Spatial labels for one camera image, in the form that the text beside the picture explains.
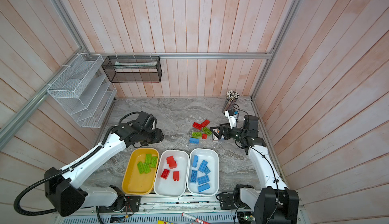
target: gray marble surface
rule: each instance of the gray marble surface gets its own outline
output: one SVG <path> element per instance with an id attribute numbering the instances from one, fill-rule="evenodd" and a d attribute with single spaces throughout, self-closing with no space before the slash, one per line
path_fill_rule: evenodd
<path id="1" fill-rule="evenodd" d="M 195 148 L 207 148 L 216 151 L 219 155 L 219 191 L 231 191 L 236 184 L 249 184 L 260 189 L 258 177 L 251 160 L 243 149 L 239 149 L 233 139 L 213 142 L 212 137 L 200 140 L 198 145 L 189 144 L 189 134 L 197 130 L 192 127 L 193 122 L 201 123 L 208 119 L 208 127 L 228 123 L 221 113 L 225 99 L 222 97 L 197 98 L 132 98 L 118 99 L 108 120 L 106 128 L 117 124 L 119 119 L 133 111 L 145 111 L 153 114 L 157 120 L 157 128 L 162 129 L 165 139 L 161 143 L 151 144 L 149 147 L 158 150 L 161 155 L 167 149 L 182 150 L 190 154 Z M 250 115 L 255 115 L 250 99 L 240 97 L 237 104 Z M 241 112 L 238 127 L 243 124 L 245 113 Z M 129 147 L 116 154 L 97 169 L 86 181 L 85 185 L 107 187 L 121 183 L 126 171 L 129 157 L 134 150 Z"/>

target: blue lego brick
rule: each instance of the blue lego brick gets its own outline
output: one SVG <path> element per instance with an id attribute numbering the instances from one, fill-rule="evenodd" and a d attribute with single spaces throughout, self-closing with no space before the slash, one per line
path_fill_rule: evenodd
<path id="1" fill-rule="evenodd" d="M 196 178 L 197 178 L 197 171 L 196 170 L 192 170 L 191 182 L 195 183 L 196 182 Z"/>
<path id="2" fill-rule="evenodd" d="M 192 167 L 197 167 L 197 162 L 198 162 L 198 156 L 197 155 L 195 155 L 194 157 L 193 157 L 193 163 L 192 163 Z"/>
<path id="3" fill-rule="evenodd" d="M 198 184 L 205 184 L 205 183 L 208 183 L 208 182 L 209 182 L 209 177 L 208 177 L 208 175 L 205 175 L 205 176 L 202 176 L 202 177 L 197 178 L 197 182 L 198 182 Z"/>
<path id="4" fill-rule="evenodd" d="M 209 188 L 210 188 L 210 186 L 209 186 L 208 183 L 203 184 L 203 185 L 200 185 L 200 186 L 197 187 L 198 192 L 203 192 L 204 190 L 207 190 L 207 189 L 209 189 Z"/>
<path id="5" fill-rule="evenodd" d="M 189 143 L 193 143 L 193 144 L 198 144 L 200 142 L 200 139 L 196 139 L 196 138 L 189 138 Z"/>
<path id="6" fill-rule="evenodd" d="M 206 160 L 203 160 L 200 164 L 200 167 L 198 167 L 198 170 L 203 173 L 207 164 L 208 162 Z"/>
<path id="7" fill-rule="evenodd" d="M 208 174 L 208 173 L 210 173 L 210 172 L 211 172 L 211 170 L 209 170 L 208 166 L 206 166 L 205 169 L 204 169 L 204 173 L 205 173 L 205 174 Z"/>

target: green lego brick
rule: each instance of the green lego brick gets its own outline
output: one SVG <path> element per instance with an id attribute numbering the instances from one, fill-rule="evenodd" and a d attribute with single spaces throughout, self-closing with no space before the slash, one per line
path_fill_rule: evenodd
<path id="1" fill-rule="evenodd" d="M 157 167 L 157 163 L 158 163 L 158 157 L 157 156 L 153 156 L 151 158 L 151 166 L 152 168 L 156 168 Z"/>
<path id="2" fill-rule="evenodd" d="M 146 154 L 146 161 L 145 163 L 150 164 L 151 163 L 151 154 Z"/>
<path id="3" fill-rule="evenodd" d="M 206 133 L 207 135 L 211 135 L 212 134 L 212 132 L 207 127 L 204 127 L 201 131 Z"/>
<path id="4" fill-rule="evenodd" d="M 143 168 L 143 163 L 140 161 L 137 165 L 138 165 L 139 174 L 144 173 L 145 169 Z"/>
<path id="5" fill-rule="evenodd" d="M 149 173 L 151 172 L 151 169 L 149 167 L 149 164 L 148 163 L 143 163 L 143 168 L 145 169 L 145 173 Z"/>
<path id="6" fill-rule="evenodd" d="M 201 132 L 193 132 L 192 138 L 201 139 L 202 133 Z"/>

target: wooden wall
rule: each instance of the wooden wall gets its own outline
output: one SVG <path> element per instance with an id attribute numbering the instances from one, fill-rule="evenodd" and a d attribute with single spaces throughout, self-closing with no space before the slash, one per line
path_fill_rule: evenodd
<path id="1" fill-rule="evenodd" d="M 50 0 L 0 0 L 0 128 L 79 49 Z M 77 159 L 91 146 L 95 129 L 80 128 L 49 97 L 0 152 L 2 223 L 45 223 L 50 215 L 25 217 L 15 197 Z M 43 186 L 22 199 L 29 210 L 51 209 Z"/>
<path id="2" fill-rule="evenodd" d="M 312 223 L 389 221 L 388 7 L 304 0 L 255 99 Z"/>
<path id="3" fill-rule="evenodd" d="M 96 53 L 266 52 L 293 0 L 62 0 Z M 119 97 L 251 95 L 260 59 L 162 60 L 161 83 L 116 83 Z"/>

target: yellow tray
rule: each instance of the yellow tray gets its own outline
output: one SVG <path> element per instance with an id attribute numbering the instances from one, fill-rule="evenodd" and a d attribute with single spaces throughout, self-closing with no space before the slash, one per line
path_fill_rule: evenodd
<path id="1" fill-rule="evenodd" d="M 158 157 L 157 167 L 150 168 L 151 172 L 139 174 L 138 162 L 144 163 L 146 154 Z M 152 191 L 154 186 L 155 174 L 158 168 L 159 153 L 153 148 L 141 148 L 132 152 L 129 157 L 126 173 L 122 182 L 122 190 L 126 194 L 144 195 Z"/>

